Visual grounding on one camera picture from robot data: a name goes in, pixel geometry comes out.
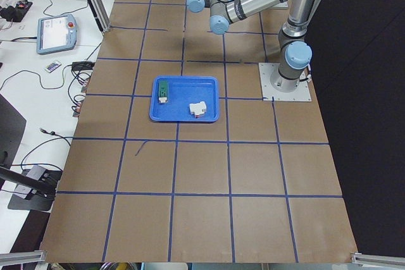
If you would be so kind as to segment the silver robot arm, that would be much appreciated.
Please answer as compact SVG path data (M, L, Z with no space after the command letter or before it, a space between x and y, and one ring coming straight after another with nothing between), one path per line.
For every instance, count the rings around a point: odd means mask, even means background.
M209 26L214 34L222 35L229 26L247 19L277 4L291 3L287 21L278 33L280 64L271 74L272 87L280 92L293 92L300 83L302 72L309 66L312 50L304 39L308 25L321 0L186 0L187 9L199 13L210 11Z

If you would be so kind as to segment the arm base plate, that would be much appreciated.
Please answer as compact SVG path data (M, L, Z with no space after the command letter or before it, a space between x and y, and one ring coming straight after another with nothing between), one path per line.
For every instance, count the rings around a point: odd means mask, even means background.
M305 70L299 78L287 80L279 74L279 63L258 63L262 100L282 102L311 102Z

